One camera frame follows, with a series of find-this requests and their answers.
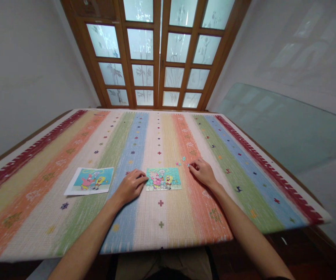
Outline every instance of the table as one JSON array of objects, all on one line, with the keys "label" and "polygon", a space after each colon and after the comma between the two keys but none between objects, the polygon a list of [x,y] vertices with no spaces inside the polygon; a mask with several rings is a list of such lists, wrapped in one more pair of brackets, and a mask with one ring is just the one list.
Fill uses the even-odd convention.
[{"label": "table", "polygon": [[[0,261],[62,256],[135,168],[177,168],[182,189],[143,190],[115,218],[102,254],[233,239],[221,208],[187,167],[198,156],[263,233],[331,219],[221,114],[78,109],[0,161]],[[109,193],[64,196],[78,167],[113,167]]]}]

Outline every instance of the yellow stripe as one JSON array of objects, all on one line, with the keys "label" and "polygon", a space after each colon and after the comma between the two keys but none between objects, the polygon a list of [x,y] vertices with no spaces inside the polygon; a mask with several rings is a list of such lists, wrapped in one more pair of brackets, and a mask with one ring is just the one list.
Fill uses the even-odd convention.
[{"label": "yellow stripe", "polygon": [[[176,130],[170,114],[162,115],[163,125],[163,147],[164,163],[166,168],[178,167],[176,162],[181,162],[178,143],[176,142]],[[193,236],[197,231],[191,214],[188,187],[186,186],[186,177],[182,172],[184,166],[178,168],[181,179],[182,191],[165,191],[167,201],[174,203],[174,213],[167,214],[167,223],[169,224],[169,247],[185,247],[185,245],[197,245],[198,236]]]},{"label": "yellow stripe", "polygon": [[15,200],[18,194],[26,188],[27,184],[46,167],[60,149],[64,147],[93,116],[93,112],[85,113],[29,163],[0,186],[0,212]]}]

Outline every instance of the green stripe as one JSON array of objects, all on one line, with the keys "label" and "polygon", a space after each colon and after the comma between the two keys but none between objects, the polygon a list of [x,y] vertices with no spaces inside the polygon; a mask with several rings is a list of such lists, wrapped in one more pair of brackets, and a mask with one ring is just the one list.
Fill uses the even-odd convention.
[{"label": "green stripe", "polygon": [[[206,139],[209,149],[215,156],[222,171],[225,173],[226,179],[232,186],[234,195],[243,205],[243,209],[250,220],[262,233],[284,230],[284,226],[278,220],[273,210],[265,202],[252,180],[247,176],[236,158],[228,150],[221,138],[218,137],[217,133],[207,122],[205,117],[202,115],[195,115],[193,117],[197,118],[194,119],[197,124],[200,123],[198,127],[203,134],[203,137],[206,138],[209,136],[209,139]],[[229,169],[231,173],[226,174],[226,169]],[[243,191],[236,192],[235,188],[237,186],[241,186]]]},{"label": "green stripe", "polygon": [[[135,113],[124,113],[119,121],[115,131],[111,134],[109,143],[107,144],[102,159],[97,168],[113,167],[113,178],[116,173],[119,159],[125,147],[125,142],[133,123]],[[77,240],[81,233],[89,226],[91,221],[100,212],[107,199],[107,193],[97,195],[87,195],[78,199],[73,206],[66,220],[66,224],[62,226],[62,236],[53,248],[53,254],[62,256]]]}]

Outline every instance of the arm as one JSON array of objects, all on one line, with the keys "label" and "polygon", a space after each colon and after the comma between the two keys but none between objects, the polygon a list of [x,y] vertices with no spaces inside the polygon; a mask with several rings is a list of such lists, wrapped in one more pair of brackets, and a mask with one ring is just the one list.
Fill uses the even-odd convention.
[{"label": "arm", "polygon": [[139,196],[147,180],[146,174],[137,169],[130,172],[123,179],[116,192],[106,202],[99,214],[66,252],[50,274],[49,280],[80,280],[86,276],[115,216],[125,204]]},{"label": "arm", "polygon": [[190,163],[190,171],[216,196],[229,226],[246,254],[255,264],[263,278],[285,277],[294,279],[281,257],[251,222],[246,214],[225,192],[217,182],[211,166],[202,158]]}]

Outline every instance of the white wall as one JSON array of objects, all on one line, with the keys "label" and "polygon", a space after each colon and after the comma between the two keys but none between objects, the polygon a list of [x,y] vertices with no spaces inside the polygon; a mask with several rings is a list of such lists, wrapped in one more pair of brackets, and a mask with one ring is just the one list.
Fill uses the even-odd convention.
[{"label": "white wall", "polygon": [[[253,0],[207,109],[237,82],[336,114],[336,1]],[[321,228],[336,243],[336,160],[295,175],[334,217]]]},{"label": "white wall", "polygon": [[336,114],[336,1],[253,0],[207,109],[236,82]]},{"label": "white wall", "polygon": [[54,4],[0,0],[0,154],[61,113],[98,104]]}]

